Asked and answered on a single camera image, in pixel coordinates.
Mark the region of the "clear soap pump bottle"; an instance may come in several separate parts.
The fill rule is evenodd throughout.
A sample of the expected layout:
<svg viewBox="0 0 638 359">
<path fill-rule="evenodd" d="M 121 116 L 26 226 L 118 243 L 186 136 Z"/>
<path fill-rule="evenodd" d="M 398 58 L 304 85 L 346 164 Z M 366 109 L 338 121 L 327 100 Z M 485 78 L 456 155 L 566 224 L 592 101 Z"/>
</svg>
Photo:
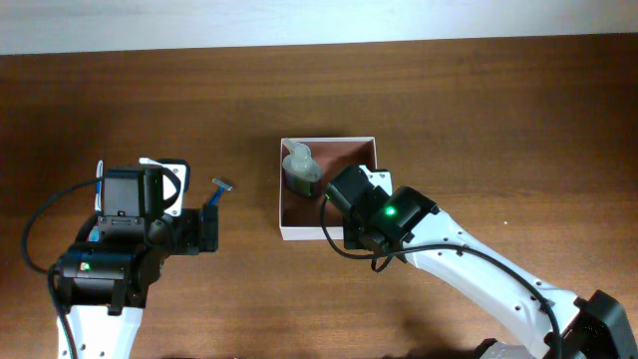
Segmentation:
<svg viewBox="0 0 638 359">
<path fill-rule="evenodd" d="M 305 197 L 314 197 L 321 192 L 322 171 L 312 158 L 310 148 L 290 139 L 282 140 L 288 155 L 282 161 L 285 184 Z"/>
</svg>

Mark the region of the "blue disposable razor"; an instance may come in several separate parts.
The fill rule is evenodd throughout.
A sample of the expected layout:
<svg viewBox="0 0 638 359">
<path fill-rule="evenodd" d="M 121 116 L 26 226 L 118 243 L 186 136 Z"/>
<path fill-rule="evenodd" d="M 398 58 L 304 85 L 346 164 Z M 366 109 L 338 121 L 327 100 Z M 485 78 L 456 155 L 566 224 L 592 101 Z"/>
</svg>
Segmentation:
<svg viewBox="0 0 638 359">
<path fill-rule="evenodd" d="M 212 182 L 217 186 L 216 191 L 208 200 L 208 205 L 217 205 L 219 199 L 226 191 L 232 191 L 232 185 L 224 182 L 222 179 L 213 178 Z"/>
</svg>

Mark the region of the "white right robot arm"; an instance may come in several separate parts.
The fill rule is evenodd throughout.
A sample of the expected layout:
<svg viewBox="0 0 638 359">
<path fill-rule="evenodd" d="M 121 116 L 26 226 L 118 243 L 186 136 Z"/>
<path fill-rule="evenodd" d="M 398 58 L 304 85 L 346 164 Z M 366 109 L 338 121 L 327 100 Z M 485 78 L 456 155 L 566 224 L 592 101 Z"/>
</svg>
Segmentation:
<svg viewBox="0 0 638 359">
<path fill-rule="evenodd" d="M 597 290 L 588 299 L 533 275 L 483 244 L 419 191 L 393 189 L 387 173 L 349 166 L 328 199 L 349 230 L 347 249 L 371 261 L 398 258 L 449 284 L 516 339 L 495 341 L 484 358 L 634 358 L 624 307 Z"/>
</svg>

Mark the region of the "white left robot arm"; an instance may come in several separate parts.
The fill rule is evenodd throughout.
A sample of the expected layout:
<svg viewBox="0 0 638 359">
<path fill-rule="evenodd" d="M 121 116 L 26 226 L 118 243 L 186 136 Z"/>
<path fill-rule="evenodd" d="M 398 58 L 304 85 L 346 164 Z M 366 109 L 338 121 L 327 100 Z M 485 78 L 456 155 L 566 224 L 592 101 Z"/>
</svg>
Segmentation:
<svg viewBox="0 0 638 359">
<path fill-rule="evenodd" d="M 58 357 L 130 357 L 164 262 L 217 251 L 218 206 L 184 207 L 189 177 L 185 160 L 97 166 L 95 212 L 48 274 Z"/>
</svg>

